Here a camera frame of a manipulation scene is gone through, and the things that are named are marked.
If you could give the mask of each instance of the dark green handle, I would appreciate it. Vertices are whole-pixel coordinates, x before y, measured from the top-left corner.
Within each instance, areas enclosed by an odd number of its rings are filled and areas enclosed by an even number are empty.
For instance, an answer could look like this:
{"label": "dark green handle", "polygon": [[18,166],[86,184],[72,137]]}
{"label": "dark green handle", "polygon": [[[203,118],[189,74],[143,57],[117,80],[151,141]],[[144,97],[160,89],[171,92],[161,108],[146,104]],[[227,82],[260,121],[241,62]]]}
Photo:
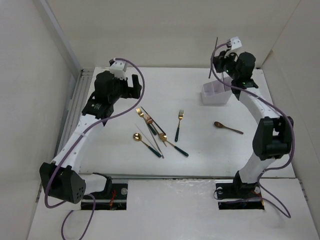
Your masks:
{"label": "dark green handle", "polygon": [[174,146],[175,149],[177,149],[180,153],[182,153],[183,155],[185,155],[186,157],[189,156],[188,153],[186,153],[185,151],[183,151],[182,149],[178,148],[177,146]]}
{"label": "dark green handle", "polygon": [[153,133],[153,135],[157,135],[157,132],[154,130],[154,128],[151,126],[151,124],[148,124],[148,127],[150,128],[151,132]]}
{"label": "dark green handle", "polygon": [[161,158],[161,154],[158,153],[156,150],[154,150],[152,147],[148,146],[148,149],[150,149],[155,155],[157,155],[159,158]]}
{"label": "dark green handle", "polygon": [[178,137],[179,137],[179,127],[176,129],[176,132],[175,132],[175,138],[174,138],[174,141],[175,142],[178,142]]}

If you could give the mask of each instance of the white wall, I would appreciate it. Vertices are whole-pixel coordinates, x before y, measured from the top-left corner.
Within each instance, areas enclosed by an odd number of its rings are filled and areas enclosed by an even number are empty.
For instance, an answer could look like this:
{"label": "white wall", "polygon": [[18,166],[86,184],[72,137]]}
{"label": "white wall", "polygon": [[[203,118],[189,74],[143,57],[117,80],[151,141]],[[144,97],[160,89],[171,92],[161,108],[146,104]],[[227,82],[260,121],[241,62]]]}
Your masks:
{"label": "white wall", "polygon": [[32,0],[0,0],[0,235],[26,239],[71,71]]}
{"label": "white wall", "polygon": [[292,115],[294,170],[320,233],[320,1],[301,0],[262,68],[273,101]]}
{"label": "white wall", "polygon": [[239,36],[261,66],[299,0],[48,0],[83,67],[209,66],[216,37]]}

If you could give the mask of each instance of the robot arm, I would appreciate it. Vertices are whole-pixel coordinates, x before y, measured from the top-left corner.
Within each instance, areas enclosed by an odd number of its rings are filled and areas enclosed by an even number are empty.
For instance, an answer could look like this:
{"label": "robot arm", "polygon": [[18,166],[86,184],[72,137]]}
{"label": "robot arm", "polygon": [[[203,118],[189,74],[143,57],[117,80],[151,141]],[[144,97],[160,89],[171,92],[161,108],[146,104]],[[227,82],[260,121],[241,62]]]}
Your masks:
{"label": "robot arm", "polygon": [[[212,63],[217,73],[228,73],[232,78],[232,86],[248,90],[263,99],[258,85],[252,79],[256,58],[248,52],[243,52],[239,56],[233,52],[241,46],[238,37],[231,38],[227,45],[228,49],[213,57]],[[261,173],[276,159],[288,154],[292,145],[289,124],[277,111],[246,92],[234,88],[232,92],[248,108],[258,127],[252,142],[252,156],[236,173],[233,182],[225,183],[222,187],[223,194],[218,194],[220,200],[252,197],[251,192],[258,187]]]}
{"label": "robot arm", "polygon": [[43,188],[46,189],[54,170],[63,161],[66,153],[76,144],[59,168],[51,184],[49,196],[77,204],[84,195],[111,189],[110,177],[93,173],[81,178],[78,173],[90,142],[107,123],[103,121],[96,124],[97,121],[112,115],[114,104],[119,98],[140,98],[142,86],[139,84],[138,76],[132,75],[133,87],[129,87],[125,75],[126,69],[127,64],[124,61],[112,61],[109,71],[96,76],[94,92],[82,110],[82,116],[70,139],[51,163],[44,162],[41,165],[39,170],[41,182]]}

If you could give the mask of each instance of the gold fork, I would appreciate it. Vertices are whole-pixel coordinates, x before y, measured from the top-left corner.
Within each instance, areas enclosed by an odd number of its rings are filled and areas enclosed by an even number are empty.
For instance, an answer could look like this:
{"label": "gold fork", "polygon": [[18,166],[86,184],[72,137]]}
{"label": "gold fork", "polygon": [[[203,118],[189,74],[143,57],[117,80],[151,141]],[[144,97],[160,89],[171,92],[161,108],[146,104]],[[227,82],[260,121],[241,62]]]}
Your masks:
{"label": "gold fork", "polygon": [[148,124],[147,121],[145,120],[145,118],[144,118],[144,113],[141,111],[140,108],[137,108],[137,109],[136,109],[136,113],[137,113],[141,118],[144,119],[146,125],[147,125],[148,128],[151,130],[151,132],[152,132],[154,135],[157,135],[157,132],[154,130],[154,128],[153,128],[150,124]]}
{"label": "gold fork", "polygon": [[179,118],[179,124],[178,124],[178,127],[177,127],[176,132],[175,132],[175,138],[174,138],[175,142],[178,142],[179,130],[180,130],[180,121],[184,118],[184,111],[182,109],[179,111],[178,118]]}
{"label": "gold fork", "polygon": [[152,133],[154,133],[155,130],[157,131],[157,129],[156,129],[155,127],[154,127],[154,128],[151,127],[151,125],[148,124],[148,122],[147,122],[147,117],[145,117],[144,113],[141,111],[140,108],[137,108],[137,109],[136,109],[136,113],[137,113],[141,118],[143,118],[145,124],[148,126],[149,131],[150,131],[150,134],[151,134],[151,136],[152,136],[152,138],[153,138],[153,141],[154,141],[156,147],[158,148],[159,152],[162,154],[162,158],[164,159],[165,156],[164,156],[163,153],[161,152],[160,147],[158,146],[158,143],[157,143],[157,141],[155,140],[155,137],[152,135]]}
{"label": "gold fork", "polygon": [[[160,133],[159,133],[158,130],[155,128],[155,126],[154,126],[154,121],[152,120],[152,118],[150,117],[149,114],[148,114],[147,116],[145,116],[145,120],[146,120],[146,122],[147,122],[148,124],[150,124],[152,127],[154,127],[154,130],[156,131],[156,134],[158,134],[158,136],[159,136],[159,138],[160,138]],[[162,139],[161,139],[161,141],[163,142],[163,144],[164,144],[165,146],[167,146],[166,141],[163,141]]]}

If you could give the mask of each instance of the spoon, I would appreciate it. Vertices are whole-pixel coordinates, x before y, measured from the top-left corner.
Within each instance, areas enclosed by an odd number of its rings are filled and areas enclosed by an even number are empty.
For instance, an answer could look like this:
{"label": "spoon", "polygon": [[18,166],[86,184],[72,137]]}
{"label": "spoon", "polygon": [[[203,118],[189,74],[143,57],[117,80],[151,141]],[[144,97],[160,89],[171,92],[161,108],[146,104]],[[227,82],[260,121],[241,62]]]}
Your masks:
{"label": "spoon", "polygon": [[157,155],[159,158],[161,158],[161,154],[154,150],[152,147],[150,147],[148,144],[146,144],[144,141],[142,141],[142,136],[140,133],[133,134],[133,139],[137,142],[142,142],[148,149],[150,149],[155,155]]}
{"label": "spoon", "polygon": [[229,130],[234,131],[234,132],[236,132],[238,134],[244,134],[242,131],[227,127],[227,126],[223,125],[221,122],[218,122],[218,121],[215,121],[214,125],[219,129],[229,129]]}
{"label": "spoon", "polygon": [[179,148],[179,147],[173,145],[171,142],[169,142],[169,141],[167,140],[167,135],[165,135],[164,133],[159,133],[159,138],[160,138],[161,141],[163,141],[163,142],[168,142],[172,147],[174,147],[175,149],[177,149],[180,153],[182,153],[182,154],[185,155],[186,157],[189,156],[189,154],[186,153],[185,151],[183,151],[181,148]]}

